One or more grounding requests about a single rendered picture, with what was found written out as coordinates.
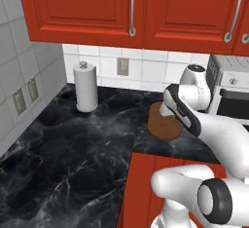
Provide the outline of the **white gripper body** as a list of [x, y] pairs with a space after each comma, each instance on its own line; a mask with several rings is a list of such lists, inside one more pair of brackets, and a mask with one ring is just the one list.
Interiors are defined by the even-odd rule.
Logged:
[[162, 117], [174, 116], [174, 113], [164, 103], [160, 106], [160, 114]]

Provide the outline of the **white toaster oven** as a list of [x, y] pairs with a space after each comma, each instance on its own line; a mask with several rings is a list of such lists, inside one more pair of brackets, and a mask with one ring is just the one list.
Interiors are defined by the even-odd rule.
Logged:
[[[230, 78], [236, 84], [230, 84]], [[211, 55], [206, 68], [211, 91], [207, 113], [234, 118], [249, 127], [249, 57]]]

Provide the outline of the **white paper towel roll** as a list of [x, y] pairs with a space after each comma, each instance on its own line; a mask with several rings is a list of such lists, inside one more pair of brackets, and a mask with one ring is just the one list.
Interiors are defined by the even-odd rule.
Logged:
[[81, 61], [73, 68], [77, 109], [81, 112], [94, 111], [98, 105], [96, 67]]

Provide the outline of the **red wall cupboard door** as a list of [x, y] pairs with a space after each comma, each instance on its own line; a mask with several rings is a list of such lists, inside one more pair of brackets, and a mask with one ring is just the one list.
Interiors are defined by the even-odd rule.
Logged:
[[150, 50], [229, 55], [237, 0], [147, 0], [144, 47]]
[[29, 39], [39, 42], [121, 48], [143, 46], [145, 0], [21, 0]]
[[242, 0], [242, 12], [238, 15], [239, 24], [232, 46], [233, 56], [249, 57], [249, 42], [243, 44], [241, 38], [245, 33], [249, 33], [249, 0]]

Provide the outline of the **grey wall outlet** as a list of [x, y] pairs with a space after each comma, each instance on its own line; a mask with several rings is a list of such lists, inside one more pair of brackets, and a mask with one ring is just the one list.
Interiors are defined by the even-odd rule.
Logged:
[[128, 75], [129, 59], [124, 57], [117, 58], [117, 74], [121, 76]]
[[26, 110], [26, 103], [23, 96], [22, 88], [19, 88], [13, 93], [13, 101], [18, 115]]
[[34, 78], [30, 79], [27, 82], [27, 89], [29, 92], [31, 102], [34, 102], [39, 97], [36, 80]]

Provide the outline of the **round brown cutting board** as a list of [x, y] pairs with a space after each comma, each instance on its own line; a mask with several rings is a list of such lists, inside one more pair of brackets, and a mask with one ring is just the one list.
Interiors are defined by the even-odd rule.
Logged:
[[148, 117], [148, 132], [151, 136], [161, 140], [173, 140], [181, 134], [179, 121], [172, 115], [160, 114], [160, 102], [154, 102], [150, 106]]

